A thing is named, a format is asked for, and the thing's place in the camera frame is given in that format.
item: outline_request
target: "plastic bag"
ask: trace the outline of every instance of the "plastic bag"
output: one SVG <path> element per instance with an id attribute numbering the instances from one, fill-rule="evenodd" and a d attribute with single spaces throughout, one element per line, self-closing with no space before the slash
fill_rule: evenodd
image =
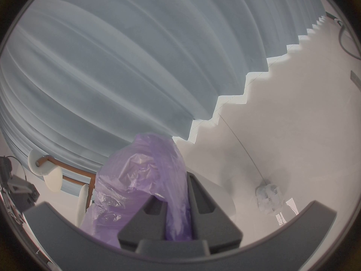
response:
<path id="1" fill-rule="evenodd" d="M 276 215 L 282 211 L 283 197 L 279 187 L 273 184 L 261 186 L 256 190 L 259 210 L 266 215 Z"/>
<path id="2" fill-rule="evenodd" d="M 96 175 L 95 200 L 80 228 L 120 247 L 117 234 L 150 195 L 168 202 L 166 239 L 192 239 L 187 172 L 171 138 L 137 134 L 133 143 L 111 155 Z"/>

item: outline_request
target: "crumpled plastic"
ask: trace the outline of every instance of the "crumpled plastic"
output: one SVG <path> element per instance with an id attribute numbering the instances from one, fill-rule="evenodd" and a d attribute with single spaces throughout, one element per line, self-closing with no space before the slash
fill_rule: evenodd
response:
<path id="1" fill-rule="evenodd" d="M 259 210 L 266 215 L 276 215 L 283 208 L 283 196 L 279 187 L 273 184 L 261 186 L 256 190 Z"/>
<path id="2" fill-rule="evenodd" d="M 187 171 L 171 138 L 137 134 L 133 143 L 115 152 L 96 175 L 95 200 L 80 229 L 120 248 L 117 234 L 150 195 L 168 203 L 166 239 L 192 239 Z"/>

